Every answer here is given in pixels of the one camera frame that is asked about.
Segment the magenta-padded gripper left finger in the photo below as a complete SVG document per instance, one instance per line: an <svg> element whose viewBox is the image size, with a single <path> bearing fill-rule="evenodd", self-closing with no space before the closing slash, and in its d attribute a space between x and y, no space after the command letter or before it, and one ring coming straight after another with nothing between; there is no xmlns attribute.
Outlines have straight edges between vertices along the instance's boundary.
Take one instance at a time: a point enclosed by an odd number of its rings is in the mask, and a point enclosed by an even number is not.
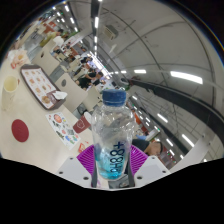
<svg viewBox="0 0 224 224"><path fill-rule="evenodd" d="M91 145L76 157L68 157L56 175L84 188L97 186L97 169L94 146Z"/></svg>

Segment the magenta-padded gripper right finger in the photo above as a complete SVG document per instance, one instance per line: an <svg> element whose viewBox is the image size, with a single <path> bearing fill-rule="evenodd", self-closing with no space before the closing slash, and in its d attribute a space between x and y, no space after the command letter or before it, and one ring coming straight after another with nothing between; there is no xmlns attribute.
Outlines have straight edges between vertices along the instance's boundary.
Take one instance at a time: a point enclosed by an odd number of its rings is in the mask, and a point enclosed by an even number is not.
<svg viewBox="0 0 224 224"><path fill-rule="evenodd" d="M140 188L170 174L156 156L148 156L135 146L131 147L128 178L131 188Z"/></svg>

